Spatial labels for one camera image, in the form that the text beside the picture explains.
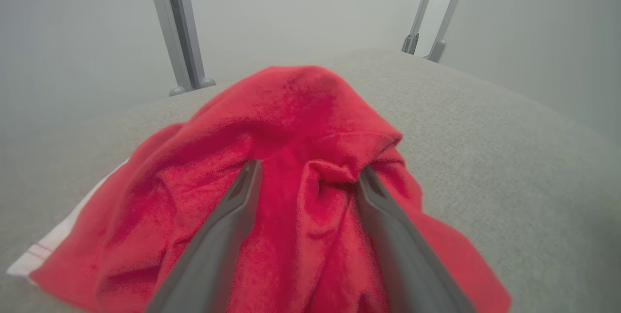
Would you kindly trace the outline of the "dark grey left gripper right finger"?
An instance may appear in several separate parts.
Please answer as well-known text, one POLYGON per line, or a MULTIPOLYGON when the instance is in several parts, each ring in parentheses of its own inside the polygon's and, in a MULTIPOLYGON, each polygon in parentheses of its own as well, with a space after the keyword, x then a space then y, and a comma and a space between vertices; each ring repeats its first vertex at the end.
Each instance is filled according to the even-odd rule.
POLYGON ((393 313, 474 313, 475 308, 379 176, 366 166, 356 203, 393 313))

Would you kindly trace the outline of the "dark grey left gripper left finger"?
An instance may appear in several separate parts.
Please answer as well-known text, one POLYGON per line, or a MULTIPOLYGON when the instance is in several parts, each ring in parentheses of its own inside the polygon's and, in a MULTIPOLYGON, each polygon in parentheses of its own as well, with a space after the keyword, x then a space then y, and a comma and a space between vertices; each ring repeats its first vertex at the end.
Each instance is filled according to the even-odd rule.
POLYGON ((262 181, 248 161, 146 307, 147 313, 224 313, 242 242, 252 231, 262 181))

